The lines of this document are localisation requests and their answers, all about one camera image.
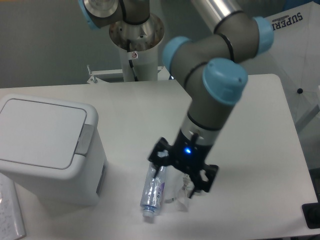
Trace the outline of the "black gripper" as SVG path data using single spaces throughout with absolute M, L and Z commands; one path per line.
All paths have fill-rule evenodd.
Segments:
M 173 145 L 161 137 L 148 157 L 148 161 L 155 169 L 153 178 L 157 177 L 161 167 L 168 167 L 173 163 L 176 169 L 188 174 L 193 183 L 193 189 L 188 194 L 189 199 L 193 197 L 195 192 L 209 193 L 219 171 L 217 165 L 205 164 L 212 146 L 192 143 L 181 130 Z

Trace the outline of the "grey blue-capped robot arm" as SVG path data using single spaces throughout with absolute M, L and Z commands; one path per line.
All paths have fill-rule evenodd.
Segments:
M 160 138 L 148 159 L 157 171 L 172 166 L 189 175 L 193 192 L 209 192 L 219 168 L 206 164 L 206 157 L 248 82 L 241 62 L 268 51 L 274 30 L 265 18 L 248 17 L 233 0 L 195 0 L 193 5 L 212 34 L 197 42 L 178 36 L 166 44 L 162 62 L 192 101 L 174 144 Z M 109 26 L 113 43 L 124 50 L 124 78 L 150 80 L 147 73 L 157 66 L 138 60 L 161 42 L 164 26 L 149 1 L 81 0 L 79 6 L 90 28 Z

